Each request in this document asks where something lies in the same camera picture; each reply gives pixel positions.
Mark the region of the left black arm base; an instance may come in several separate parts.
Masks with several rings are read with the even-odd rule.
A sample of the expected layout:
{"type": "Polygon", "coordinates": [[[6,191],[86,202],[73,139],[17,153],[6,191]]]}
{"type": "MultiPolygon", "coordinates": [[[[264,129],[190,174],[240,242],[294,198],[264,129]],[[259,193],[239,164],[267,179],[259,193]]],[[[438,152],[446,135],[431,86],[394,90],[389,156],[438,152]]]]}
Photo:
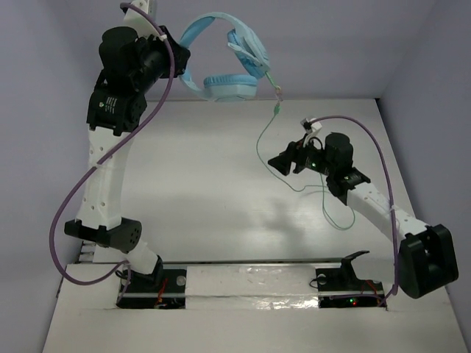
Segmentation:
{"type": "Polygon", "coordinates": [[[131,282],[124,288],[127,270],[117,270],[120,279],[116,305],[120,309],[179,310],[185,309],[186,266],[164,266],[160,284],[152,286],[133,273],[131,282]]]}

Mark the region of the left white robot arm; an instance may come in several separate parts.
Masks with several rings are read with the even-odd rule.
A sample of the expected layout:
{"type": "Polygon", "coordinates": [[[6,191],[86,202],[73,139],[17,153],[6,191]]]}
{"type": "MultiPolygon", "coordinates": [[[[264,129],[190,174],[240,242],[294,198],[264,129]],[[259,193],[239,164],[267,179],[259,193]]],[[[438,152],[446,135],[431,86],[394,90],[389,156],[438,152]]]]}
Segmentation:
{"type": "Polygon", "coordinates": [[[124,254],[128,274],[147,290],[163,284],[163,262],[141,240],[140,221],[121,214],[121,192],[127,157],[135,132],[144,123],[145,95],[158,79],[182,74],[190,51],[180,46],[165,26],[157,35],[140,36],[128,26],[102,35],[99,56],[103,68],[91,94],[86,123],[89,137],[85,194],[75,219],[64,232],[124,254]]]}

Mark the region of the white front board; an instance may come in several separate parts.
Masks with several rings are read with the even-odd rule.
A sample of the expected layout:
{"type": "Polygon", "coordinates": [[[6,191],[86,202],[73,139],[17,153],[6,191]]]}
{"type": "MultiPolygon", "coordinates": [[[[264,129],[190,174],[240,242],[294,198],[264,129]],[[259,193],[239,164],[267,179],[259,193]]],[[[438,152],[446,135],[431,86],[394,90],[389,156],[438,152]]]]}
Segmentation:
{"type": "Polygon", "coordinates": [[[465,352],[444,292],[387,309],[121,310],[116,279],[61,285],[45,352],[465,352]]]}

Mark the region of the aluminium rail left side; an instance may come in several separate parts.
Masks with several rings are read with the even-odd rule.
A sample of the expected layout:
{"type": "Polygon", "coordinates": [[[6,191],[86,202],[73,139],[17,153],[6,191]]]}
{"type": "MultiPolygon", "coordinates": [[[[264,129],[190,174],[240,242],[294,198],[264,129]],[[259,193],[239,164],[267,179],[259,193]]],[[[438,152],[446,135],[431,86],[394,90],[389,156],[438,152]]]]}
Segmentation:
{"type": "Polygon", "coordinates": [[[96,250],[96,244],[87,240],[83,240],[79,249],[76,263],[92,263],[96,250]]]}

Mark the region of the light blue headphones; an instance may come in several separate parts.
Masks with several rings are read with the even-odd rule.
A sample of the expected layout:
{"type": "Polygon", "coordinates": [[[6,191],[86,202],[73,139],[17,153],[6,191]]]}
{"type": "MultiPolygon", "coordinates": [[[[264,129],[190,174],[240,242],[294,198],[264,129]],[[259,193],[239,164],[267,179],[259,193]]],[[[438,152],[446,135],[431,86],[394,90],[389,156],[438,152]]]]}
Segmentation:
{"type": "Polygon", "coordinates": [[[195,18],[179,44],[191,50],[180,81],[205,101],[255,98],[259,82],[271,71],[268,52],[259,37],[234,15],[210,12],[195,18]]]}

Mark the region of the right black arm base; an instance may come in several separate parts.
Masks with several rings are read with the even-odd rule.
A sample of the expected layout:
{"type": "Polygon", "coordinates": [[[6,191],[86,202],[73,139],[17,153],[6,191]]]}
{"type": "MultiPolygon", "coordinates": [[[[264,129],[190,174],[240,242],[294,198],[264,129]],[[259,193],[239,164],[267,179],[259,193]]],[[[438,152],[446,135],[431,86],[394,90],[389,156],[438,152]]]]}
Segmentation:
{"type": "Polygon", "coordinates": [[[359,279],[352,262],[357,257],[368,254],[359,251],[340,259],[337,268],[318,268],[309,286],[319,295],[321,309],[348,309],[357,307],[386,307],[381,282],[371,279],[359,279]]]}

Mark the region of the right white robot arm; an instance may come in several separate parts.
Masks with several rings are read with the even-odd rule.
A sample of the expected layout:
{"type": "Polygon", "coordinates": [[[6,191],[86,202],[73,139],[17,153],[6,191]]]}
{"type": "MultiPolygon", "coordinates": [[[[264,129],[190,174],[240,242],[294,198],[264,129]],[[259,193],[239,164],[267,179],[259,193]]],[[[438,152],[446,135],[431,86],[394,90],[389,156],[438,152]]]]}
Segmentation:
{"type": "Polygon", "coordinates": [[[292,141],[268,161],[283,176],[305,169],[325,176],[341,203],[360,213],[393,244],[395,289],[418,299],[459,277],[453,237],[442,224],[430,225],[396,206],[353,165],[353,145],[342,133],[330,133],[323,146],[307,138],[292,141]]]}

